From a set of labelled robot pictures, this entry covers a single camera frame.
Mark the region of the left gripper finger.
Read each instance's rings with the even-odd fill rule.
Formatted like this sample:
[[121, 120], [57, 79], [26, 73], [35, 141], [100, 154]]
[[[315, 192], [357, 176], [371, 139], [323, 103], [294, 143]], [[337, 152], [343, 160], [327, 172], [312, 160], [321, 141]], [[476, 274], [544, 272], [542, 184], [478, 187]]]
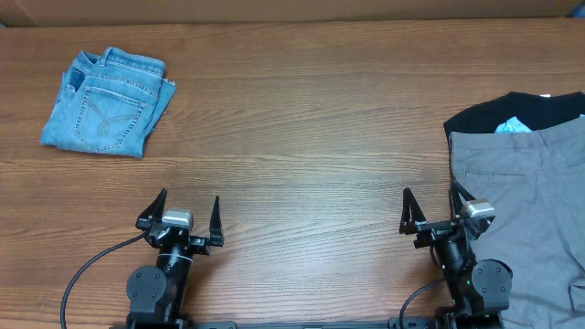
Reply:
[[160, 220], [165, 210], [167, 189], [163, 188], [155, 200], [138, 217], [140, 221]]
[[211, 218], [209, 221], [209, 233], [212, 239], [223, 238], [223, 227], [220, 218], [219, 196], [215, 197]]

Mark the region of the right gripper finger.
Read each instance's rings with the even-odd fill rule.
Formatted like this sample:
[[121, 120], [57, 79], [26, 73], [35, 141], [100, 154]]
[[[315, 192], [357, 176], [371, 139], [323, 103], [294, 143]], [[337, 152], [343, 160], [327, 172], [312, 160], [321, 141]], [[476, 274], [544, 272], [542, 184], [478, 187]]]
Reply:
[[469, 193], [456, 179], [450, 184], [450, 202], [453, 218], [468, 218], [470, 215], [464, 209], [468, 201], [475, 200], [475, 197]]
[[427, 223], [427, 219], [425, 218], [416, 197], [408, 187], [403, 190], [402, 200], [401, 225], [419, 225]]

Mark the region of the grey cotton shorts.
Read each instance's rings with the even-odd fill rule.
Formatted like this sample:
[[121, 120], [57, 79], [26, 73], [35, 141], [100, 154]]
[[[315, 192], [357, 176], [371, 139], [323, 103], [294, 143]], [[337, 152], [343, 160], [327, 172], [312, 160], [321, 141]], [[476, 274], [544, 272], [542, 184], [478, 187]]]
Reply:
[[530, 133], [452, 133], [453, 177], [495, 208], [473, 243], [513, 271], [507, 328], [584, 325], [584, 121]]

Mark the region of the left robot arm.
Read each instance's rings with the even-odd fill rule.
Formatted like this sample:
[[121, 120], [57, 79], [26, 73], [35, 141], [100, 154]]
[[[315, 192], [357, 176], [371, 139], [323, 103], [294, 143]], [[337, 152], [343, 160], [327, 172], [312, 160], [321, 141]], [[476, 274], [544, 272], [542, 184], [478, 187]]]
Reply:
[[195, 328], [192, 318], [182, 312], [194, 257], [208, 256], [212, 248], [224, 245], [218, 197], [209, 220], [209, 235], [198, 237], [191, 234], [192, 213], [165, 209], [166, 196], [164, 189], [136, 220], [143, 239], [158, 255], [154, 265], [138, 268], [127, 281], [128, 328]]

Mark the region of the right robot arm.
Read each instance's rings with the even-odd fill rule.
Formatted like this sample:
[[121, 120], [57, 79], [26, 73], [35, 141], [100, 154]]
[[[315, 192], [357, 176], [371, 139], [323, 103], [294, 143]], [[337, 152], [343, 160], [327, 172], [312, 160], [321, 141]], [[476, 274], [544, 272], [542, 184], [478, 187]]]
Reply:
[[[501, 312], [509, 307], [513, 272], [500, 260], [478, 260], [472, 242], [493, 223], [492, 204], [470, 194], [453, 180], [450, 187], [452, 217], [430, 222], [409, 188], [403, 190], [399, 233], [413, 235], [417, 249], [428, 248], [442, 277], [415, 291], [401, 306], [395, 320], [399, 328], [502, 328]], [[410, 303], [424, 292], [446, 284], [452, 303], [432, 317], [406, 317]]]

